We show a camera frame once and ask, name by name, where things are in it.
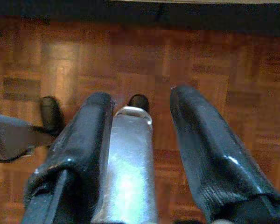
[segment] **wooden parquet floor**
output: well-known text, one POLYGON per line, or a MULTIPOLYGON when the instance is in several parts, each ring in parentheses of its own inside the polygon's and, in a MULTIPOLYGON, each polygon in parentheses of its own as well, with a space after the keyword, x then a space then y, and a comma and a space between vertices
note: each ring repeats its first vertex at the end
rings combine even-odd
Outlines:
MULTIPOLYGON (((170 87, 191 84, 221 112, 280 190, 280 39, 220 31, 164 30, 0 18, 0 114, 41 125, 38 100, 55 96, 69 121, 96 91, 116 110, 146 94, 154 119, 160 223, 205 221, 195 206, 169 112, 170 87)), ((45 148, 0 164, 0 223, 19 223, 23 186, 45 148)))

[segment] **black vinyl cover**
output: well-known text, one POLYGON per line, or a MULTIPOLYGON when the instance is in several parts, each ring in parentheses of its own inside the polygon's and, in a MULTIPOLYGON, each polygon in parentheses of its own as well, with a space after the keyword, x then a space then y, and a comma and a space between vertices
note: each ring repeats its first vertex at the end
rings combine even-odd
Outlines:
POLYGON ((280 193, 199 91, 173 88, 170 110, 191 193, 208 222, 224 206, 257 195, 266 195, 273 207, 280 207, 280 193))
POLYGON ((99 192, 109 154, 113 101, 106 93, 88 97, 73 120, 51 146, 48 157, 31 175, 25 188, 25 206, 37 191, 54 191, 50 179, 69 170, 79 186, 71 189, 78 196, 79 223, 88 223, 101 203, 99 192))

